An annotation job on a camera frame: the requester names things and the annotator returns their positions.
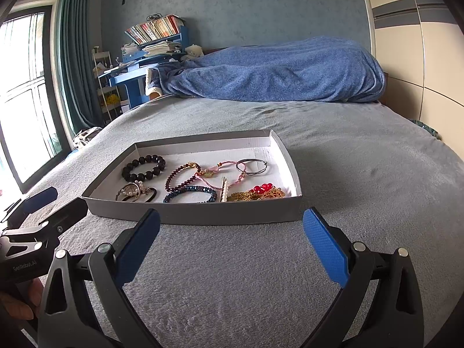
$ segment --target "blue comforter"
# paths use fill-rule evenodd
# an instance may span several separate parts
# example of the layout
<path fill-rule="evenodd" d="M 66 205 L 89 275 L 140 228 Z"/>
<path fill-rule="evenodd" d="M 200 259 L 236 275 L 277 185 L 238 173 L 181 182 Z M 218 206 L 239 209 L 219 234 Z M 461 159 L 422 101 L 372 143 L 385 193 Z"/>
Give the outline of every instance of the blue comforter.
<path fill-rule="evenodd" d="M 352 40 L 315 37 L 290 43 L 230 47 L 151 69 L 147 90 L 232 101 L 370 102 L 385 76 Z"/>

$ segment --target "bookshelf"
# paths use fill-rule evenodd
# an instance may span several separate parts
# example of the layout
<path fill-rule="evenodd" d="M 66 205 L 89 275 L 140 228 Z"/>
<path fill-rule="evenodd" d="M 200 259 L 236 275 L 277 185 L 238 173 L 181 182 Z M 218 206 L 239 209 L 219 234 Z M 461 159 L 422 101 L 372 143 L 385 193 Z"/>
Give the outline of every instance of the bookshelf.
<path fill-rule="evenodd" d="M 179 34 L 171 35 L 169 37 L 156 39 L 156 40 L 153 40 L 153 41 L 148 41 L 147 43 L 143 43 L 143 44 L 137 44 L 136 43 L 137 46 L 140 48 L 140 51 L 129 54 L 129 55 L 123 55 L 122 61 L 123 62 L 129 62 L 129 61 L 139 60 L 139 59 L 143 58 L 146 55 L 146 53 L 143 51 L 143 49 L 145 47 L 151 46 L 153 44 L 160 43 L 161 41 L 174 41 L 176 43 L 180 43 L 180 46 L 182 47 L 182 52 L 179 55 L 185 55 L 185 47 L 188 47 L 190 45 L 190 41 L 189 41 L 189 37 L 188 37 L 189 29 L 187 29 L 187 27 L 185 27 L 185 26 L 180 26 L 179 31 L 180 31 Z"/>

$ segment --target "human hand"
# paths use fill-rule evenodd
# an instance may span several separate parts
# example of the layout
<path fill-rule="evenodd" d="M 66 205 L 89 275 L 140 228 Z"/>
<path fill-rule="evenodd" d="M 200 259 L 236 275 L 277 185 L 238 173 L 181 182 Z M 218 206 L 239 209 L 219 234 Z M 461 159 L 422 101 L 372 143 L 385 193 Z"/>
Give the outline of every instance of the human hand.
<path fill-rule="evenodd" d="M 32 310 L 28 305 L 25 303 L 11 297 L 9 294 L 0 292 L 0 302 L 3 303 L 6 311 L 16 319 L 25 319 L 29 321 L 34 319 L 34 314 L 38 314 L 40 301 L 42 300 L 42 293 L 43 293 L 43 285 L 40 279 L 35 278 L 32 280 L 29 289 L 27 290 L 27 294 L 29 299 L 31 300 L 32 304 L 36 307 Z"/>

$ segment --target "window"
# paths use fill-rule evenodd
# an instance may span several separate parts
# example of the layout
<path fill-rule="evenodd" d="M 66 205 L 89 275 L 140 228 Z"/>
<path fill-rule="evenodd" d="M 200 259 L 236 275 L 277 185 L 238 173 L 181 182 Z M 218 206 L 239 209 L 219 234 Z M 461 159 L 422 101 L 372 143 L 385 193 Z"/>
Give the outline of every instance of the window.
<path fill-rule="evenodd" d="M 52 83 L 51 11 L 22 10 L 0 27 L 0 140 L 23 193 L 70 153 Z"/>

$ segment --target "box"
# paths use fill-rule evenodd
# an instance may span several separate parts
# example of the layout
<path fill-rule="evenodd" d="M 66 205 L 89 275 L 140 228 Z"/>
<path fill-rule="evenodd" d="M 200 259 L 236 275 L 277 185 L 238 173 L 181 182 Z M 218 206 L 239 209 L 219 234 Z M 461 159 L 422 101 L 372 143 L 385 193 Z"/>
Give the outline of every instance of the box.
<path fill-rule="evenodd" d="M 150 203 L 143 202 L 147 198 L 146 195 L 142 195 L 136 202 L 115 201 L 118 190 L 127 184 L 121 177 L 122 168 L 132 160 L 148 154 L 163 156 L 166 160 L 165 170 L 159 176 L 144 182 L 145 186 L 157 190 L 156 197 Z M 206 169 L 217 165 L 218 162 L 246 158 L 265 160 L 268 162 L 268 168 L 262 174 L 245 175 L 241 183 L 229 189 L 229 195 L 238 191 L 247 191 L 263 183 L 272 183 L 280 187 L 286 193 L 286 197 L 220 202 L 220 191 L 217 191 L 215 203 L 199 203 L 208 200 L 210 194 L 187 192 L 174 197 L 169 203 L 162 202 L 167 195 L 164 188 L 166 179 L 177 167 L 192 161 L 198 163 L 202 169 Z M 259 164 L 256 162 L 250 163 L 248 171 L 255 171 L 257 166 Z M 132 172 L 144 173 L 152 167 L 153 165 L 144 164 Z M 182 170 L 174 177 L 171 187 L 188 179 L 194 173 L 195 169 Z M 222 176 L 227 177 L 229 183 L 232 183 L 239 174 L 235 165 L 225 166 L 207 180 L 212 185 L 220 187 Z M 203 185 L 200 180 L 191 184 Z M 82 197 L 94 215 L 119 220 L 138 221 L 149 208 L 159 212 L 162 224 L 241 225 L 301 219 L 302 194 L 298 175 L 284 144 L 272 130 L 208 133 L 135 143 L 97 176 Z"/>
<path fill-rule="evenodd" d="M 122 113 L 125 113 L 131 109 L 129 105 L 129 99 L 126 99 L 124 101 L 121 101 L 121 111 Z"/>

